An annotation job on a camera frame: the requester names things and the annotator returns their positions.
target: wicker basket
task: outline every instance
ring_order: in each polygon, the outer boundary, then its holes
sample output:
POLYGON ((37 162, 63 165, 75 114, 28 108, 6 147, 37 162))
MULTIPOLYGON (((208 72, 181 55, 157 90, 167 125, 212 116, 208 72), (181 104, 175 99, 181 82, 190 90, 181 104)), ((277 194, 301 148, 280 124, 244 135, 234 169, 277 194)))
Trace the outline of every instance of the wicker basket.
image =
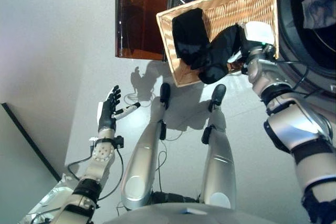
POLYGON ((274 31, 276 58, 279 56, 277 0, 196 0, 178 7, 157 13, 165 53, 168 58, 177 87, 199 82, 198 71, 191 70, 176 56, 172 19, 190 9, 203 10, 203 22, 210 41, 223 29, 237 22, 262 21, 270 24, 274 31))

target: silver robot leg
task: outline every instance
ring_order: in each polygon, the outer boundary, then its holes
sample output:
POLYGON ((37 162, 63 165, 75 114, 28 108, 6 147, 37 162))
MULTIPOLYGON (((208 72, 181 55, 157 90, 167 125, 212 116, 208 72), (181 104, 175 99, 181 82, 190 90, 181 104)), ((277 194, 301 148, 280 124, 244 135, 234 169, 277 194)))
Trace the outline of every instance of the silver robot leg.
POLYGON ((156 97, 151 106, 151 119, 134 148, 121 184, 121 200, 128 209, 145 206, 154 182, 157 146, 163 124, 165 105, 156 97))
POLYGON ((224 114, 220 106, 214 105, 208 127, 203 135, 203 138, 208 138, 209 147, 203 174, 200 202, 235 209, 236 176, 225 129, 224 114))

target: black cable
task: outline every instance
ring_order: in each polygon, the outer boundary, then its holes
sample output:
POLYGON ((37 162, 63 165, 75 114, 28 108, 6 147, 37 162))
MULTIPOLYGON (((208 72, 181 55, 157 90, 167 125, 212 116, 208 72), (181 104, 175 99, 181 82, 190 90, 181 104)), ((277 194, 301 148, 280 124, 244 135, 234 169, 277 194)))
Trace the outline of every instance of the black cable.
POLYGON ((118 186, 120 185, 120 182, 121 182, 122 177, 123 177, 123 175, 124 175, 124 161, 122 160, 122 156, 120 155, 120 152, 119 152, 118 149, 117 149, 117 152, 118 152, 118 155, 119 155, 119 157, 120 157, 120 161, 121 161, 121 175, 120 175, 120 179, 119 179, 119 181, 118 181, 116 187, 115 187, 112 191, 110 191, 108 194, 106 194, 104 197, 101 197, 100 199, 98 199, 98 201, 100 201, 100 200, 102 200, 102 199, 106 199, 106 198, 109 197, 111 194, 113 194, 114 191, 115 191, 115 190, 118 188, 118 186))
POLYGON ((40 217, 41 215, 47 214, 47 213, 49 213, 49 212, 58 211, 59 209, 61 209, 61 208, 58 207, 58 208, 55 208, 55 209, 52 209, 52 210, 48 210, 48 211, 44 211, 44 212, 40 212, 39 214, 37 214, 37 215, 32 219, 32 221, 30 222, 30 224, 34 224, 34 221, 35 221, 38 217, 40 217))
POLYGON ((118 213, 118 216, 120 216, 120 213, 119 213, 119 208, 124 208, 124 205, 122 205, 121 207, 119 207, 119 204, 121 203, 121 201, 117 204, 116 206, 116 210, 117 210, 117 213, 118 213))
POLYGON ((306 94, 303 98, 308 98, 308 97, 310 97, 313 94, 318 94, 318 93, 322 93, 322 92, 323 92, 323 89, 316 89, 316 90, 314 90, 314 91, 306 94))
POLYGON ((180 134, 179 134, 176 138, 173 138, 173 139, 167 139, 167 138, 166 138, 165 141, 168 141, 168 142, 175 141, 175 140, 179 139, 180 136, 182 136, 182 134, 183 134, 183 131, 181 131, 180 134))
POLYGON ((164 163, 166 162, 166 160, 167 160, 167 146, 165 145, 165 143, 164 143, 162 140, 161 140, 161 143, 163 144, 165 150, 159 152, 159 156, 157 157, 157 158, 158 158, 158 159, 157 159, 157 162, 158 162, 159 166, 158 166, 158 168, 157 168, 155 171, 159 170, 159 169, 161 168, 161 166, 163 166, 163 164, 164 164, 164 163), (165 158, 164 158, 164 161, 162 162, 162 164, 160 164, 160 160, 159 160, 159 157, 160 157, 160 154, 161 154, 161 153, 164 153, 164 154, 165 154, 165 158))
POLYGON ((295 84, 293 90, 297 89, 301 83, 303 83, 303 81, 305 80, 305 78, 307 77, 308 75, 308 72, 309 72, 309 68, 307 67, 306 68, 306 71, 304 72, 303 76, 301 77, 301 79, 295 84))
POLYGON ((302 95, 308 95, 308 93, 304 93, 304 92, 299 92, 299 91, 293 91, 296 94, 302 94, 302 95))
POLYGON ((157 169, 155 171, 159 171, 159 185, 160 185, 160 192, 162 192, 162 186, 161 186, 161 172, 160 172, 160 168, 161 166, 166 162, 167 160, 167 146, 165 145, 165 143, 163 142, 163 140, 161 140, 161 143, 163 144, 165 150, 164 151, 160 151, 159 152, 159 155, 158 155, 158 159, 157 159, 157 163, 159 164, 159 166, 157 167, 157 169), (165 154, 165 157, 164 157, 164 161, 162 162, 162 164, 160 164, 160 155, 161 153, 164 153, 165 154))
POLYGON ((76 162, 72 162, 72 163, 68 164, 68 166, 67 166, 68 171, 69 171, 69 173, 72 174, 72 176, 73 176, 76 180, 79 181, 79 177, 77 177, 76 174, 73 173, 73 171, 71 170, 71 166, 72 166, 72 165, 77 165, 77 164, 82 163, 82 162, 85 162, 85 161, 89 160, 91 157, 92 157, 92 154, 91 154, 89 157, 84 158, 84 159, 82 159, 82 160, 80 160, 80 161, 76 161, 76 162))
POLYGON ((301 77, 301 79, 295 84, 293 90, 297 89, 301 83, 303 83, 303 81, 306 79, 308 73, 309 73, 309 68, 308 68, 308 65, 303 63, 302 61, 275 61, 275 63, 279 63, 279 64, 301 64, 301 65, 304 65, 306 67, 306 71, 304 72, 303 76, 301 77))

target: white wall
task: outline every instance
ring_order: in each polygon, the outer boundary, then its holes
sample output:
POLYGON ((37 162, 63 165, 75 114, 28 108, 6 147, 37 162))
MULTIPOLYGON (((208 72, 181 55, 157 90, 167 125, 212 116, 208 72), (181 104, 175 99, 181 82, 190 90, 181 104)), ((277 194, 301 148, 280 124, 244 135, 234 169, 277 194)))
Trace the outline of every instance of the white wall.
MULTIPOLYGON (((112 10, 113 0, 107 4, 112 10)), ((9 104, 58 173, 84 59, 92 53, 90 44, 100 47, 95 35, 104 20, 96 5, 99 1, 0 0, 0 102, 9 104)))
POLYGON ((18 223, 57 183, 0 106, 1 223, 18 223))

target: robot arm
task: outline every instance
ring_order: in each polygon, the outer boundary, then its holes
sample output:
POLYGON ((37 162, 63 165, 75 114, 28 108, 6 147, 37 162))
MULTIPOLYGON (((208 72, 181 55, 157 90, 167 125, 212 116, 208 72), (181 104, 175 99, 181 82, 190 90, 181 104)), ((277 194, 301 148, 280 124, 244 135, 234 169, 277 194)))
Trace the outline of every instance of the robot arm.
POLYGON ((276 148, 294 157, 303 206, 313 223, 335 221, 336 154, 329 121, 292 90, 276 62, 269 60, 272 46, 254 44, 250 49, 242 41, 249 82, 269 115, 264 128, 276 148))
POLYGON ((123 118, 136 110, 140 104, 136 103, 124 110, 115 111, 119 104, 120 89, 115 86, 107 100, 99 109, 98 140, 89 159, 88 167, 81 177, 72 195, 61 207, 52 224, 87 224, 97 207, 100 193, 109 177, 109 170, 114 162, 114 150, 123 148, 123 138, 114 137, 116 120, 123 118))

